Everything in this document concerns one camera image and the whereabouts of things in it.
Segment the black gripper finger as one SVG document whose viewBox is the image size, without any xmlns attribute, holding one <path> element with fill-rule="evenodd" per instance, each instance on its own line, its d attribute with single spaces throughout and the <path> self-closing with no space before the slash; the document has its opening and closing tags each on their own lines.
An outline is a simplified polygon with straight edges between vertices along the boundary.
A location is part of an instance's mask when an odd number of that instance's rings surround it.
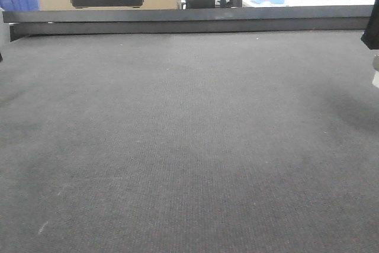
<svg viewBox="0 0 379 253">
<path fill-rule="evenodd" d="M 370 49 L 378 50 L 378 4 L 375 4 L 361 41 Z"/>
</svg>

